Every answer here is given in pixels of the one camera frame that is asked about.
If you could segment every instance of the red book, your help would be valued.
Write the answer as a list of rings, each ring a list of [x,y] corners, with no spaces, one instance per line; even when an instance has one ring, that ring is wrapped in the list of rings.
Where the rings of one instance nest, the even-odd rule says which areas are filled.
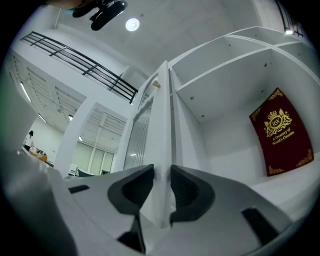
[[[267,176],[282,174],[314,160],[306,128],[285,94],[276,88],[251,115]]]

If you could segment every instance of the tube light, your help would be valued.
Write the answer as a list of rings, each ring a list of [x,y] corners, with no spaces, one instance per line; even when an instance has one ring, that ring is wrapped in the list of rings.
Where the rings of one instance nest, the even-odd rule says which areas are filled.
[[[22,90],[23,90],[24,94],[26,95],[26,97],[28,98],[28,100],[31,102],[31,99],[30,99],[28,93],[26,92],[26,89],[25,89],[24,84],[23,84],[22,82],[20,82],[20,85],[21,85],[21,87],[22,87]]]
[[[44,121],[45,123],[47,122],[40,114],[38,114],[38,116],[42,119],[42,121]]]

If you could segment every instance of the crown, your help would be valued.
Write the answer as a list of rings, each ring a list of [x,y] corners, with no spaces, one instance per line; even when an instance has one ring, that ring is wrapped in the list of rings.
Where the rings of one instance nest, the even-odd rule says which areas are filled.
[[[270,115],[268,115],[268,119],[270,120],[272,117],[274,117],[277,114],[277,111],[270,112]]]

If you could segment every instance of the gold corner ornament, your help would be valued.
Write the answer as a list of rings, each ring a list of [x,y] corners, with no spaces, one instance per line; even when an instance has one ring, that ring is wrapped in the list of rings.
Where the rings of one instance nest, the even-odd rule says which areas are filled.
[[[280,96],[280,97],[282,97],[284,94],[279,90],[279,89],[277,89],[275,92],[274,92],[274,94],[272,94],[271,96],[270,96],[270,98],[268,98],[268,100],[270,101],[270,100],[273,100],[275,97],[277,97],[277,96]]]
[[[286,126],[290,125],[292,119],[289,116],[288,112],[283,112],[281,108],[279,110],[279,114],[277,114],[277,111],[270,112],[268,115],[269,122],[264,122],[264,131],[266,136],[271,137],[272,135],[277,134],[277,132],[280,132]]]
[[[260,112],[260,110],[261,110],[261,107],[259,107],[259,108],[251,115],[253,121],[256,121],[256,116],[258,115],[258,113]]]
[[[272,169],[272,167],[269,165],[269,173],[270,174],[279,174],[279,173],[283,173],[285,170],[284,169]]]
[[[311,149],[308,149],[308,155],[304,159],[302,159],[300,162],[298,162],[296,167],[303,166],[311,161],[312,161],[312,151]]]

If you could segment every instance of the gold crest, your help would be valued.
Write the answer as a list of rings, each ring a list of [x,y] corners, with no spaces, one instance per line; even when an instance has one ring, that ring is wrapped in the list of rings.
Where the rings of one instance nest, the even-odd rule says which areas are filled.
[[[271,137],[272,135],[277,134],[277,132],[280,132],[283,128],[290,125],[292,122],[292,119],[289,117],[288,112],[283,112],[281,108],[279,110],[279,114],[277,114],[277,111],[270,112],[270,114],[268,115],[268,119],[269,122],[264,122],[264,131],[267,137]]]

